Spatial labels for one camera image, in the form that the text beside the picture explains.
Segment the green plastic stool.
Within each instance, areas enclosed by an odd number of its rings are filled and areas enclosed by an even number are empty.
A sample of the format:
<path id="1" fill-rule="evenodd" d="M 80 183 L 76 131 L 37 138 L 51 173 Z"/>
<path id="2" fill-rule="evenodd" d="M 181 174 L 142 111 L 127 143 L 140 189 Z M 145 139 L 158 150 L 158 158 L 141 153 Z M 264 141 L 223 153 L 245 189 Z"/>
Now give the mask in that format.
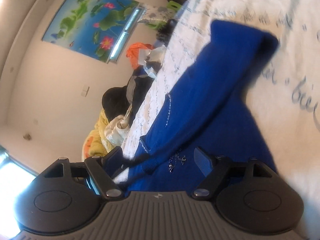
<path id="1" fill-rule="evenodd" d="M 174 1 L 170 1 L 166 7 L 148 6 L 141 20 L 151 29 L 157 30 L 172 19 L 181 7 Z"/>

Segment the white script-print bed sheet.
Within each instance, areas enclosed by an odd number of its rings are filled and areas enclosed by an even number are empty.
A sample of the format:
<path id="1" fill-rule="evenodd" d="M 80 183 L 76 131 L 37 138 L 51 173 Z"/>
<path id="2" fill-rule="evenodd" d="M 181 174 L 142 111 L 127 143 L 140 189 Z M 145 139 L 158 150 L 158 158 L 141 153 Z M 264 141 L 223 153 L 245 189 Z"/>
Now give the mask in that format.
<path id="1" fill-rule="evenodd" d="M 189 0 L 123 142 L 132 191 L 192 193 L 194 150 L 259 160 L 304 202 L 319 239 L 319 0 Z"/>

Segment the black garment pile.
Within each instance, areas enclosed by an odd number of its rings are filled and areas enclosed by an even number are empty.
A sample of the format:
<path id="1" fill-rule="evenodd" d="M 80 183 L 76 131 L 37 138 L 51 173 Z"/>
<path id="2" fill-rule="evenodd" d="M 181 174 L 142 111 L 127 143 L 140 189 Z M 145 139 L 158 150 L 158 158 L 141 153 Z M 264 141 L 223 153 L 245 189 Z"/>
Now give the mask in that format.
<path id="1" fill-rule="evenodd" d="M 102 107 L 109 122 L 125 115 L 131 106 L 129 114 L 129 125 L 131 126 L 147 92 L 153 83 L 153 78 L 142 76 L 131 76 L 124 87 L 113 87 L 108 89 L 102 97 Z"/>

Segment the lotus pond wall poster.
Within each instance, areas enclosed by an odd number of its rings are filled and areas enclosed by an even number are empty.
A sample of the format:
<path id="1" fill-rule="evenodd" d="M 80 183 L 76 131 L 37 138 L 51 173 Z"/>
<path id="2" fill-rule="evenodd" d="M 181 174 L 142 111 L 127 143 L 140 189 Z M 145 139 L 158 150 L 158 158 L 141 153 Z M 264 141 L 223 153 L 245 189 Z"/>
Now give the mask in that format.
<path id="1" fill-rule="evenodd" d="M 64 0 L 42 40 L 116 63 L 143 12 L 135 0 Z"/>

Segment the orange cloth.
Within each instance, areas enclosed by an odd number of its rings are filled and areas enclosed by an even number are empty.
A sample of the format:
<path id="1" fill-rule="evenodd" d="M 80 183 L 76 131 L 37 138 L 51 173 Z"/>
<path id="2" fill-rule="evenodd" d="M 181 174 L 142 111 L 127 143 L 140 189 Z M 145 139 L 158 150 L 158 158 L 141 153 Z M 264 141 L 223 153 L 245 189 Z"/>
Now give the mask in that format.
<path id="1" fill-rule="evenodd" d="M 133 43 L 129 46 L 129 48 L 126 51 L 126 57 L 129 59 L 133 70 L 135 70 L 139 67 L 138 59 L 139 59 L 139 51 L 141 49 L 142 50 L 145 50 L 145 49 L 152 50 L 152 49 L 154 49 L 154 46 L 151 44 L 148 44 L 148 43 L 141 43 L 141 42 L 136 42 L 136 43 Z"/>

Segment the white wall switch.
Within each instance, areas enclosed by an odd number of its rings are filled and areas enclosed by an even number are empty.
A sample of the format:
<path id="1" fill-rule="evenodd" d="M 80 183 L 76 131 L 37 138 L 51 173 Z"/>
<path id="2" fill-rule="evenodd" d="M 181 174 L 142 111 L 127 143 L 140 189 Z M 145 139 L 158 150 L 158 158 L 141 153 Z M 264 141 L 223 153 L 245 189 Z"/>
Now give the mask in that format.
<path id="1" fill-rule="evenodd" d="M 86 97 L 89 91 L 89 86 L 84 86 L 81 91 L 81 96 Z"/>

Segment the yellow floral quilt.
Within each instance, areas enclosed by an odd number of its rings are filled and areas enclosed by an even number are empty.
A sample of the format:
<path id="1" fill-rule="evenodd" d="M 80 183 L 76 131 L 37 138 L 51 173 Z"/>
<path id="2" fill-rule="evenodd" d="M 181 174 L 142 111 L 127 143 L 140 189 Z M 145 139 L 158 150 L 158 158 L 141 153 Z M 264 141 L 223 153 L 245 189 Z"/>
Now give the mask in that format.
<path id="1" fill-rule="evenodd" d="M 105 137 L 105 128 L 108 126 L 108 124 L 109 121 L 105 115 L 105 111 L 102 109 L 93 130 L 90 131 L 83 144 L 83 160 L 94 155 L 103 157 L 107 155 L 110 150 L 112 150 L 112 145 Z"/>

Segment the blue knit sweater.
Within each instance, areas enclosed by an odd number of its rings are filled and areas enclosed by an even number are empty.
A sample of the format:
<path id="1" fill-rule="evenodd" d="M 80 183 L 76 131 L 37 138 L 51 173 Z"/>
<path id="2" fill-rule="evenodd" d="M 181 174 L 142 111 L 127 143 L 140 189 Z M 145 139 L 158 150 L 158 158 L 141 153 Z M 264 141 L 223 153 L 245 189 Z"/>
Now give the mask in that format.
<path id="1" fill-rule="evenodd" d="M 135 156 L 125 191 L 192 192 L 204 180 L 195 148 L 245 162 L 256 158 L 275 168 L 273 157 L 242 96 L 278 47 L 269 32 L 215 20 L 211 40 L 186 69 Z"/>

